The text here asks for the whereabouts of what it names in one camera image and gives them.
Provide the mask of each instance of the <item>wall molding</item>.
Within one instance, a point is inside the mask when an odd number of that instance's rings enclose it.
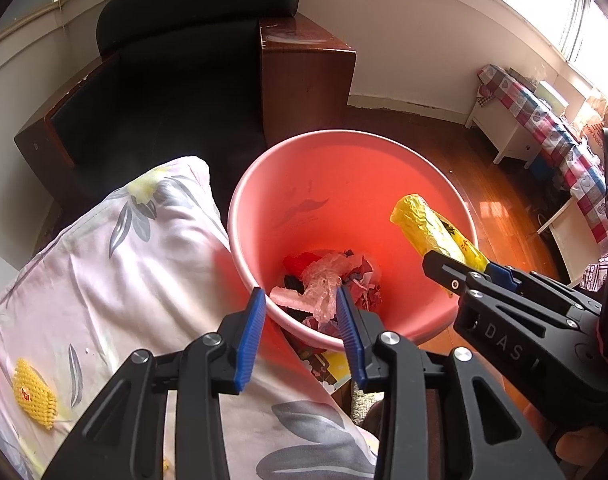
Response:
[[[394,110],[396,112],[405,112],[409,114],[421,115],[423,117],[432,117],[433,119],[441,119],[450,123],[464,124],[467,114],[454,112],[453,110],[444,110],[443,108],[434,108],[432,106],[419,105],[416,103],[407,103],[398,101],[388,97],[376,97],[371,95],[349,95],[348,105],[355,108],[372,108],[385,110]]]

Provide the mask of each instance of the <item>gray leaf print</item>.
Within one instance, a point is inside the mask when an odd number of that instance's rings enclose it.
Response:
[[[354,442],[351,434],[344,429],[340,414],[328,404],[299,400],[276,404],[271,409],[284,428],[310,442]]]
[[[13,444],[10,444],[7,440],[5,440],[3,437],[1,438],[2,442],[6,444],[5,455],[8,458],[8,461],[13,465],[15,470],[20,473],[20,476],[22,478],[32,478],[30,473],[28,472],[28,469],[26,468],[26,463],[24,461],[26,459],[24,458],[24,454],[19,449],[17,449],[17,447],[13,446]]]
[[[307,198],[305,200],[302,200],[302,202],[300,202],[296,206],[289,207],[284,212],[284,216],[283,216],[282,220],[278,224],[276,224],[274,227],[280,227],[280,226],[286,224],[286,222],[288,222],[291,218],[293,218],[297,213],[307,213],[310,211],[315,211],[315,209],[321,208],[324,204],[326,204],[326,202],[328,202],[328,199],[318,201],[318,200],[311,200],[311,199]]]
[[[114,250],[120,246],[120,244],[126,238],[129,233],[130,222],[132,220],[132,213],[130,212],[129,203],[125,203],[124,207],[120,211],[120,215],[117,217],[117,223],[111,233],[111,240],[108,243],[108,257],[113,256]]]
[[[285,447],[261,459],[255,472],[262,480],[358,480],[373,478],[375,466],[351,441]]]
[[[68,366],[70,367],[70,406],[76,407],[82,400],[82,368],[79,365],[78,353],[75,352],[73,345],[68,345]]]
[[[158,210],[155,208],[155,203],[152,200],[149,200],[146,204],[139,204],[138,201],[135,200],[135,197],[131,196],[130,202],[133,204],[133,207],[146,218],[155,220],[155,218],[158,217]]]
[[[177,186],[179,189],[181,189],[181,190],[184,192],[184,194],[185,194],[185,195],[186,195],[188,198],[190,198],[190,199],[193,201],[193,203],[194,203],[194,204],[195,204],[197,207],[199,207],[199,206],[200,206],[200,205],[197,203],[197,200],[195,199],[195,197],[193,196],[193,193],[191,193],[191,191],[190,191],[190,190],[189,190],[189,189],[188,189],[188,188],[187,188],[187,187],[186,187],[184,184],[182,184],[182,183],[181,183],[179,180],[177,180],[175,177],[171,178],[171,180],[172,180],[172,181],[175,183],[175,185],[176,185],[176,186]]]
[[[37,371],[35,368],[33,368],[32,366],[31,366],[31,370],[33,370],[33,372],[35,372],[35,375],[37,375],[37,376],[38,376],[38,377],[39,377],[39,378],[42,380],[42,382],[43,382],[44,384],[46,384],[46,381],[45,381],[45,380],[44,380],[44,378],[42,377],[42,374],[41,374],[41,373],[39,373],[39,372],[38,372],[38,371]]]
[[[185,175],[171,175],[171,178],[174,178],[175,180],[179,179],[179,180],[185,180],[187,182],[193,182],[194,184],[196,183],[196,180],[194,178],[190,178]]]
[[[181,206],[191,208],[191,204],[184,194],[184,191],[177,186],[175,180],[165,178],[160,180],[153,193],[153,199],[162,206]]]
[[[126,191],[126,187],[121,187],[119,189],[116,189],[112,193],[109,193],[104,200],[113,200],[115,198],[124,198],[125,196],[128,196],[128,195],[129,195],[129,192]]]
[[[148,218],[140,214],[138,209],[133,210],[132,219],[133,230],[140,237],[140,240],[148,242],[150,240],[150,225]]]

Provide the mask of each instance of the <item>metal screw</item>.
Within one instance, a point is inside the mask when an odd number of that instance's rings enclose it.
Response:
[[[137,365],[141,365],[148,361],[148,352],[146,350],[136,350],[130,355],[130,360]]]
[[[380,334],[380,341],[387,345],[396,345],[399,343],[399,335],[397,335],[395,332],[387,330],[386,332],[382,332]]]
[[[222,336],[217,332],[209,332],[202,336],[202,342],[206,346],[217,346],[222,342]]]
[[[453,350],[453,355],[458,361],[462,361],[464,363],[473,358],[471,351],[464,346],[458,346],[455,350]]]

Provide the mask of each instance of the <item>pillow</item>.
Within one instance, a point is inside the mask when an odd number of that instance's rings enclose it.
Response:
[[[76,420],[138,348],[164,354],[241,310],[238,278],[206,163],[184,157],[111,193],[64,229],[0,298],[0,432],[16,469],[39,478]],[[24,359],[53,392],[51,430],[16,402]],[[231,479],[372,476],[375,456],[270,320],[252,380],[221,396]],[[165,478],[174,478],[175,394],[169,394]]]

